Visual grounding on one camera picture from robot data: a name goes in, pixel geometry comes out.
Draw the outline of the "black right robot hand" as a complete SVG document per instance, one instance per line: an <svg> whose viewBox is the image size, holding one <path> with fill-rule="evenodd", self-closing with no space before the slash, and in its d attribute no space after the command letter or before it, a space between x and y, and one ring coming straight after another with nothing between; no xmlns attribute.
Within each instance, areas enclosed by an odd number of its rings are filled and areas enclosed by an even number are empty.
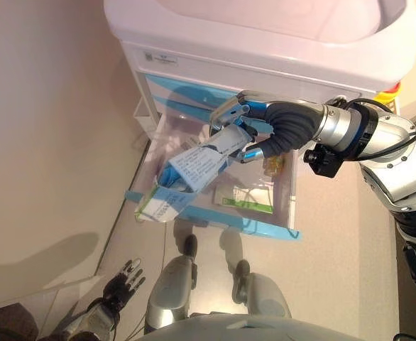
<svg viewBox="0 0 416 341"><path fill-rule="evenodd" d="M209 133L214 135L235 124L254 139L258 132L245 122L246 118L270 125L273 131L266 140L235 153L238 162L249 163L298 150L320 132L326 115L325 104L243 90L211 113Z"/></svg>

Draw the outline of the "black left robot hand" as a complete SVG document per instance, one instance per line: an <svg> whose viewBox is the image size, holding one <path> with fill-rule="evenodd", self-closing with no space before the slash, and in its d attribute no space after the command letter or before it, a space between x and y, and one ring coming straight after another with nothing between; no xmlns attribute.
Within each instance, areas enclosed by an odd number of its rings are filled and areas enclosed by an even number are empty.
<svg viewBox="0 0 416 341"><path fill-rule="evenodd" d="M146 277L141 268L141 259L130 259L105 285L103 304L113 313L119 313L144 284Z"/></svg>

